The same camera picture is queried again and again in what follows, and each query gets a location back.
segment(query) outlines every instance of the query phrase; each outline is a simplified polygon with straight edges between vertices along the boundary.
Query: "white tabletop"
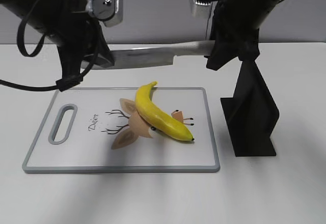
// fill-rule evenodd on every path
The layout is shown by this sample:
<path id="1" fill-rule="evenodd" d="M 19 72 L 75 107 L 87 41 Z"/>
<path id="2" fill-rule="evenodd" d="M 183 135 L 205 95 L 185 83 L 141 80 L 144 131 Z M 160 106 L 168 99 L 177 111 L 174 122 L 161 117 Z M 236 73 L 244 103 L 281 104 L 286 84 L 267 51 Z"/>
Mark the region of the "white tabletop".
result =
<path id="1" fill-rule="evenodd" d="M 272 134 L 277 157 L 234 156 L 220 98 L 233 94 L 238 60 L 215 72 L 203 57 L 179 57 L 167 67 L 91 71 L 81 84 L 204 87 L 218 173 L 27 175 L 21 164 L 53 92 L 0 87 L 0 223 L 326 223 L 326 44 L 260 48 L 257 64 L 281 114 Z M 53 45 L 35 59 L 15 45 L 0 53 L 0 79 L 51 86 L 60 78 Z"/>

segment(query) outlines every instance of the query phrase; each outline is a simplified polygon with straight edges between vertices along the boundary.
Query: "screw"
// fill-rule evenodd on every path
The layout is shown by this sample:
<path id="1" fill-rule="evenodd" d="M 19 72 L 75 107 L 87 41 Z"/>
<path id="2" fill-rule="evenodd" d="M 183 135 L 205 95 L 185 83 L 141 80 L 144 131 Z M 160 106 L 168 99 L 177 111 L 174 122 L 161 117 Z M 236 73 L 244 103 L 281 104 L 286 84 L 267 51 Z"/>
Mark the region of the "screw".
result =
<path id="1" fill-rule="evenodd" d="M 103 4 L 105 5 L 111 5 L 112 1 L 111 0 L 104 0 Z"/>

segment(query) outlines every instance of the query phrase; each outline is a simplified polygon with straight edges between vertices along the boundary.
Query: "banana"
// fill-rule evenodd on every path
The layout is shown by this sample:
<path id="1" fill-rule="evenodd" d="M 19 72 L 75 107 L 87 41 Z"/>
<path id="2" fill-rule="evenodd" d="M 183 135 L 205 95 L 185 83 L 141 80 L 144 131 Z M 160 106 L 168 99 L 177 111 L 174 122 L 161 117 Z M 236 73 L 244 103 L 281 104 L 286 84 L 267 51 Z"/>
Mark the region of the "banana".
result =
<path id="1" fill-rule="evenodd" d="M 139 115 L 147 123 L 174 139 L 180 141 L 195 140 L 185 125 L 160 110 L 151 101 L 150 92 L 155 85 L 157 85 L 156 81 L 149 83 L 148 85 L 141 86 L 137 90 L 135 103 Z"/>

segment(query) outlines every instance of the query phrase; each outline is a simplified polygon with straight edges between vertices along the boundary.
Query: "cutting board handle hole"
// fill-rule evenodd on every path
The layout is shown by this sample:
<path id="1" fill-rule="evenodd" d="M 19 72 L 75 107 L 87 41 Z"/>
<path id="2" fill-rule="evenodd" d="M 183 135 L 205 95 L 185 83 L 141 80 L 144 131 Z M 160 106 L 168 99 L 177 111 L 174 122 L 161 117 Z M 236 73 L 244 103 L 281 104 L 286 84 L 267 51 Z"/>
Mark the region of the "cutting board handle hole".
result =
<path id="1" fill-rule="evenodd" d="M 76 113 L 77 106 L 75 104 L 66 104 L 60 108 L 49 135 L 51 144 L 59 145 L 68 139 Z"/>

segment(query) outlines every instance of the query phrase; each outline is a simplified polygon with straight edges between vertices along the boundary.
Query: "cutting board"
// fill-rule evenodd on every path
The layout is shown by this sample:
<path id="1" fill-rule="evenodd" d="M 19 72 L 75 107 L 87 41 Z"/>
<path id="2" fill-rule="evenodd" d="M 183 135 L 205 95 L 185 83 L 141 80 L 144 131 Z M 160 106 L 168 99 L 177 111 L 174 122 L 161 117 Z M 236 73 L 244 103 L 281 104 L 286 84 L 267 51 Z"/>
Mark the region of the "cutting board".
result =
<path id="1" fill-rule="evenodd" d="M 176 141 L 137 113 L 137 88 L 56 92 L 23 163 L 26 173 L 217 172 L 220 169 L 203 88 L 157 88 L 152 101 L 192 132 Z M 66 112 L 70 112 L 63 136 Z"/>

